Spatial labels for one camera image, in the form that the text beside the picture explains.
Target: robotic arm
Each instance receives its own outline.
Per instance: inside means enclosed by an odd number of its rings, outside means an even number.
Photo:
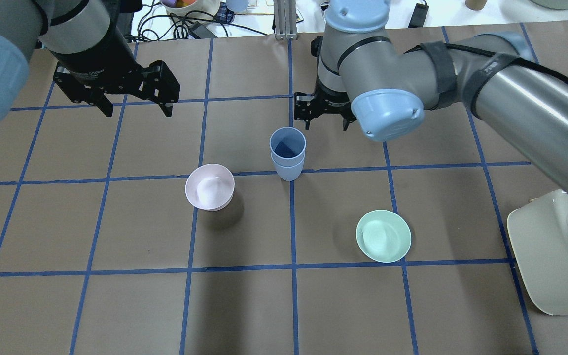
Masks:
[[[15,0],[0,1],[0,120],[25,84],[37,38],[59,60],[54,81],[73,103],[110,117],[105,94],[131,94],[171,116],[178,81],[164,61],[135,61],[100,0]]]
[[[504,32],[398,55],[385,30],[390,0],[332,0],[313,94],[295,93],[295,119],[341,114],[372,140],[414,130],[424,110],[461,101],[568,192],[568,78],[530,63],[525,39]]]

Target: mint green bowl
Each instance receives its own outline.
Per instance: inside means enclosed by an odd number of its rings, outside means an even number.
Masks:
[[[401,216],[376,210],[365,214],[356,226],[356,242],[361,251],[379,263],[402,259],[411,247],[411,231]]]

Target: black power adapter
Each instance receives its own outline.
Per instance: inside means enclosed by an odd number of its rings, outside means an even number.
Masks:
[[[413,9],[413,14],[411,15],[411,21],[409,22],[409,28],[413,27],[423,27],[424,20],[426,20],[426,14],[428,14],[428,4],[426,1],[423,4],[416,4],[415,9]]]
[[[190,25],[189,32],[196,39],[217,38],[216,35],[212,33],[212,31],[208,30],[205,26],[201,25],[201,23],[198,22],[194,22],[192,25]]]

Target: small cup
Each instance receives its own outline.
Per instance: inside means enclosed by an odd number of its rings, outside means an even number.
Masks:
[[[356,226],[356,242],[361,251],[379,263],[402,259],[411,247],[411,231],[401,216],[376,210],[365,214]]]
[[[271,160],[282,180],[293,181],[302,173],[306,159],[306,137],[297,128],[282,127],[269,140]]]
[[[275,171],[280,176],[280,179],[284,181],[293,181],[302,174],[302,170],[304,169],[304,159],[298,162],[295,166],[281,166],[275,162],[273,165],[275,166]]]
[[[205,164],[192,171],[185,182],[185,196],[192,206],[218,211],[234,196],[234,175],[220,164]]]

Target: stacked cups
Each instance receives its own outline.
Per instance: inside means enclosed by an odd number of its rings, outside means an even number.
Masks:
[[[293,127],[273,132],[269,141],[271,160],[282,180],[293,181],[302,173],[306,159],[306,137]]]

